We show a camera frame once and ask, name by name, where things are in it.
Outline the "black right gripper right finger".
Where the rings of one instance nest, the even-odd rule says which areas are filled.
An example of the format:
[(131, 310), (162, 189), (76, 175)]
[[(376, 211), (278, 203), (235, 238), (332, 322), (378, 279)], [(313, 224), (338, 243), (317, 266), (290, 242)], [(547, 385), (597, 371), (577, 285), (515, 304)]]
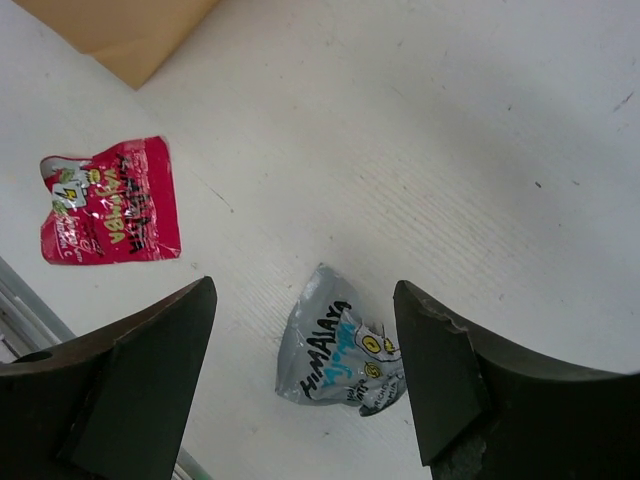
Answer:
[(479, 326), (413, 283), (394, 310), (422, 464), (436, 479), (635, 479), (639, 377)]

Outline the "brown paper bag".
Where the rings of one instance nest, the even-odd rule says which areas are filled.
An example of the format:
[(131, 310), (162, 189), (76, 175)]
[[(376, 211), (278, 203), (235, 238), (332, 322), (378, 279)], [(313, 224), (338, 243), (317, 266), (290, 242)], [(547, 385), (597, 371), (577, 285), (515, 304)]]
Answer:
[(137, 90), (218, 1), (31, 0), (16, 4)]

